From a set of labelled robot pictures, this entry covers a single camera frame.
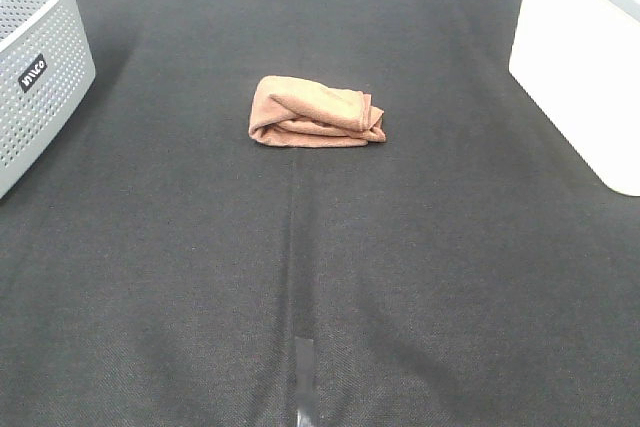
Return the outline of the brown microfiber towel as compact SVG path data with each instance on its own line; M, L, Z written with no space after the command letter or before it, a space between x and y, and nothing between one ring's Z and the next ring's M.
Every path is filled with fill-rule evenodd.
M266 76L253 97L248 135L271 147L340 148L384 143L384 111L358 90Z

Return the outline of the black table mat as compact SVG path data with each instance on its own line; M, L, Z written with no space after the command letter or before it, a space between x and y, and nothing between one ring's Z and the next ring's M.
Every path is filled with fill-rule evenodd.
M5 426L635 426L639 203L509 75L521 0L77 0L96 79L1 203ZM271 147L260 80L384 143Z

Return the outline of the white plastic storage bin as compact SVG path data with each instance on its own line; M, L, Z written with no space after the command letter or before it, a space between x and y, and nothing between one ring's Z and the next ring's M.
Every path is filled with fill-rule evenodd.
M639 0L522 0L509 71L597 177L639 194Z

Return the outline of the grey perforated plastic basket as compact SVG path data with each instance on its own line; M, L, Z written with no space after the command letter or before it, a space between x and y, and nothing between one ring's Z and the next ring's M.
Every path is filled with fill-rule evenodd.
M76 110L96 76L76 0L1 0L1 191Z

